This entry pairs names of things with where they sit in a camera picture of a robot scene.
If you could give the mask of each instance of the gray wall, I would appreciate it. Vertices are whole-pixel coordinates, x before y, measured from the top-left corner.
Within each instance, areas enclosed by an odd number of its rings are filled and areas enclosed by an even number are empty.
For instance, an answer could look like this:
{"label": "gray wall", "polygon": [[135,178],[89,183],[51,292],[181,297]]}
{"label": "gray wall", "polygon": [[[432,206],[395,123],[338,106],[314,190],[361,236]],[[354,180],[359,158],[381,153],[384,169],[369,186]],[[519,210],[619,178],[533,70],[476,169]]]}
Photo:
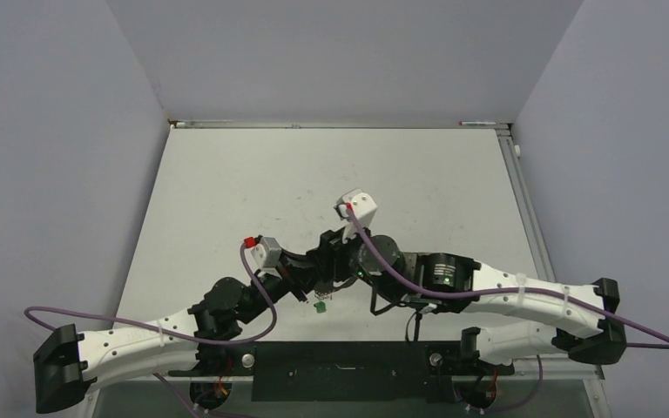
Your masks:
{"label": "gray wall", "polygon": [[0,0],[0,417],[34,415],[25,307],[115,312],[166,134],[102,0]]}
{"label": "gray wall", "polygon": [[[617,279],[669,333],[669,1],[586,0],[514,133],[558,279]],[[605,372],[615,416],[669,416],[669,351]]]}
{"label": "gray wall", "polygon": [[581,0],[107,0],[176,119],[513,121]]}

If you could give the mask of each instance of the red wire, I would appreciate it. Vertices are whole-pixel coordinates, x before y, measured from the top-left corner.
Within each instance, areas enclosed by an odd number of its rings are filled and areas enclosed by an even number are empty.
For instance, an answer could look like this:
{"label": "red wire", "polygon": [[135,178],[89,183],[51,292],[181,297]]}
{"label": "red wire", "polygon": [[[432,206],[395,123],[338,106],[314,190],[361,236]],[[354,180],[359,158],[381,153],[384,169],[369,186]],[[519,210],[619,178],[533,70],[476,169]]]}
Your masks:
{"label": "red wire", "polygon": [[494,378],[493,378],[493,380],[491,381],[491,384],[489,385],[489,388],[486,389],[487,392],[490,391],[491,388],[493,388],[493,387],[496,386],[496,380],[497,380],[497,379],[498,379],[498,368],[495,368],[495,369],[494,369]]}
{"label": "red wire", "polygon": [[221,384],[221,378],[224,377],[226,374],[229,374],[229,372],[232,371],[232,357],[227,357],[226,359],[226,370],[224,371],[223,374],[220,374],[219,379],[217,380],[217,388],[219,388],[221,393],[224,393],[224,387]]}

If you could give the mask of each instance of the metal frame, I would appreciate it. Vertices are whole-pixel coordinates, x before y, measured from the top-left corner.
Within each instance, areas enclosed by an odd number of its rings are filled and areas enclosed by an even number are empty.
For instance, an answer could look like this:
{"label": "metal frame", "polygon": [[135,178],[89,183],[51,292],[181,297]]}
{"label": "metal frame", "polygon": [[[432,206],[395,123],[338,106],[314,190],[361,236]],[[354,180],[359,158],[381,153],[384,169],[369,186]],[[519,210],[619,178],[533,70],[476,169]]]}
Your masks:
{"label": "metal frame", "polygon": [[[510,124],[497,123],[494,125],[460,125],[455,121],[442,123],[378,123],[378,122],[346,122],[346,123],[318,123],[318,122],[240,122],[232,120],[194,120],[169,121],[172,129],[493,129],[497,132],[499,148],[503,155],[512,191],[517,200],[520,218],[524,225],[527,240],[530,244],[530,253],[537,269],[537,276],[541,280],[556,282],[552,271],[550,256],[544,244],[537,215],[530,200],[524,175],[519,164],[517,148],[511,137]],[[507,380],[535,380],[537,378],[537,361],[534,358],[516,359],[514,362],[517,373],[507,376]],[[543,356],[544,379],[546,380],[582,380],[588,396],[591,411],[595,418],[609,418],[612,416],[609,403],[606,399],[602,380],[604,379],[601,367],[576,363],[563,356]],[[203,378],[168,377],[169,381],[209,381],[216,377]],[[251,381],[249,376],[226,377],[223,381]],[[151,376],[136,379],[137,381],[154,380]],[[96,407],[95,400],[100,391],[87,396],[78,406],[76,417],[90,418]]]}

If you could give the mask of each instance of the green object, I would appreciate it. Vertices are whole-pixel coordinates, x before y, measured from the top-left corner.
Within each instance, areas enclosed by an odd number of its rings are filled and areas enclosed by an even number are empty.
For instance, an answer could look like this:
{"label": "green object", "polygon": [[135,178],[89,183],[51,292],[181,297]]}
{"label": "green object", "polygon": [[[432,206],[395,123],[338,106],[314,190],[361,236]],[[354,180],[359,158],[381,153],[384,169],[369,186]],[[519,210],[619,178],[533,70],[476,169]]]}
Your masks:
{"label": "green object", "polygon": [[324,303],[324,301],[322,300],[314,303],[314,307],[316,308],[316,312],[318,314],[324,314],[325,312],[327,312],[327,304]]}

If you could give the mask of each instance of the white tabletop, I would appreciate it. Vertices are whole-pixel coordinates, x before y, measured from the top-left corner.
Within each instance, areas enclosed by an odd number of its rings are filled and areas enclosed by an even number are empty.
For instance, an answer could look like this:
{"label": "white tabletop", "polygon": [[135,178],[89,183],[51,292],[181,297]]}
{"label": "white tabletop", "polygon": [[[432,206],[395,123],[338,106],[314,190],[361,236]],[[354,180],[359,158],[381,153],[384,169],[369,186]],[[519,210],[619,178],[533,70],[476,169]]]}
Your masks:
{"label": "white tabletop", "polygon": [[[454,253],[537,277],[493,130],[175,129],[118,315],[153,320],[199,302],[222,277],[248,283],[238,256],[243,238],[272,236],[304,253],[320,233],[343,225],[333,205],[357,187],[379,206],[373,233],[403,251]],[[374,317],[369,298],[359,282],[316,313],[313,294],[310,303],[287,295],[266,340],[402,340],[412,311]],[[269,321],[265,312],[243,325],[243,336]],[[427,315],[421,337],[456,340],[466,327],[510,321]]]}

